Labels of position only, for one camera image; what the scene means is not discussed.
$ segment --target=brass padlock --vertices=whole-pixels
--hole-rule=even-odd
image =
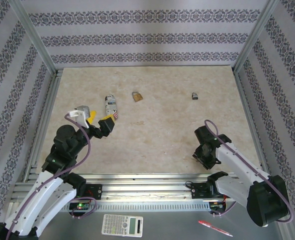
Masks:
[[[141,101],[143,99],[142,95],[138,91],[133,91],[132,97],[136,102]]]

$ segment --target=cable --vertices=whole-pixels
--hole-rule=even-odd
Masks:
[[[188,189],[191,189],[192,187],[191,187],[191,184],[193,184],[193,182],[191,182],[191,181],[186,181],[185,182],[185,186],[188,188]]]
[[[216,134],[210,129],[208,123],[212,124],[215,127],[215,131]],[[270,188],[273,189],[274,192],[276,192],[276,194],[282,199],[282,201],[285,203],[285,205],[287,206],[287,209],[289,211],[289,219],[286,220],[276,220],[278,223],[290,223],[293,218],[294,218],[294,212],[293,209],[289,203],[289,201],[282,195],[282,193],[280,193],[280,191],[268,180],[266,179],[262,174],[260,174],[254,167],[252,167],[240,154],[238,154],[236,151],[234,151],[234,149],[232,149],[229,145],[227,145],[221,138],[219,138],[219,129],[218,127],[214,124],[214,122],[212,122],[211,120],[206,119],[204,121],[204,124],[207,128],[207,130],[214,136],[217,138],[217,140],[223,144],[228,150],[230,150],[234,155],[236,155],[249,169],[251,169],[257,176],[259,176],[264,182],[266,182],[267,185],[269,185]]]
[[[222,213],[219,212],[219,211],[216,211],[216,210],[211,209],[211,212],[216,213],[216,214],[213,215],[213,217],[214,217],[214,216],[220,216],[220,217],[222,217],[223,215],[227,214],[227,213],[228,213],[228,212],[234,207],[234,205],[235,205],[236,203],[237,203],[236,201],[232,202],[231,206],[229,206],[228,209],[226,209],[226,210],[225,210],[224,212],[222,212]]]
[[[226,195],[223,195],[223,197],[224,197],[224,200],[223,200],[224,203],[223,203],[223,205],[226,206],[227,205],[227,196]]]
[[[39,187],[37,187],[35,189],[34,192],[32,192],[32,194],[28,197],[28,199],[25,201],[25,203],[22,205],[22,207],[20,208],[20,210],[18,211],[16,217],[14,218],[14,220],[12,221],[12,224],[7,232],[7,235],[6,235],[6,238],[5,240],[9,240],[9,237],[10,237],[10,234],[15,226],[15,224],[18,222],[18,219],[20,217],[20,215],[22,214],[22,212],[24,211],[24,209],[27,207],[27,205],[29,204],[29,202],[33,199],[33,197],[46,185],[48,184],[49,182],[51,182],[53,179],[56,179],[57,177],[61,176],[62,174],[65,174],[69,171],[71,171],[72,169],[75,169],[77,168],[78,166],[80,166],[82,163],[84,163],[84,161],[89,157],[90,155],[90,152],[91,152],[91,142],[90,142],[90,139],[89,139],[89,136],[87,135],[86,131],[83,129],[83,127],[78,124],[76,121],[73,121],[72,119],[68,118],[69,114],[66,114],[64,116],[64,118],[66,120],[68,120],[69,122],[73,123],[74,125],[76,125],[81,131],[82,133],[84,134],[85,138],[86,138],[86,141],[87,141],[87,153],[85,155],[85,157],[77,164],[75,164],[74,166],[71,166],[67,169],[65,169],[64,171],[61,171],[55,175],[53,175],[52,177],[50,177],[48,180],[46,180],[45,182],[43,182]]]

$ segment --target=pen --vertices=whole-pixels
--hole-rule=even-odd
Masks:
[[[213,230],[215,230],[215,231],[218,231],[218,232],[220,232],[221,234],[225,234],[225,235],[228,235],[228,236],[230,236],[230,237],[233,237],[233,236],[232,236],[230,233],[228,233],[227,231],[224,231],[224,230],[222,230],[222,229],[220,229],[220,228],[218,228],[218,227],[212,226],[212,224],[209,223],[209,222],[207,222],[207,221],[198,221],[198,223],[199,223],[199,224],[202,224],[202,225],[204,225],[204,226],[206,226],[206,227],[208,227],[208,228],[210,228],[210,229],[213,229]]]

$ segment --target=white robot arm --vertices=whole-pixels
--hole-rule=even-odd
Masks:
[[[235,179],[223,171],[214,173],[208,177],[206,184],[191,184],[194,192],[199,191],[208,198],[229,196],[245,207],[251,219],[260,227],[292,212],[286,185],[280,176],[271,176],[251,163],[226,135],[215,137],[207,126],[199,127],[194,133],[200,143],[193,154],[197,161],[206,169],[225,163],[238,176]]]
[[[4,223],[0,222],[0,240],[38,240],[48,223],[55,215],[76,196],[83,196],[86,180],[70,171],[81,164],[90,153],[90,139],[107,137],[113,130],[114,118],[109,115],[101,119],[100,128],[90,125],[87,118],[90,110],[87,106],[77,107],[69,113],[76,118],[80,128],[75,131],[71,125],[61,126],[54,138],[54,145],[46,157],[35,184],[24,198],[16,212]],[[77,163],[79,152],[88,145],[88,154]]]

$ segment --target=white calculator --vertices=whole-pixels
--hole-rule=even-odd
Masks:
[[[103,235],[141,238],[142,231],[143,217],[141,216],[104,215]]]

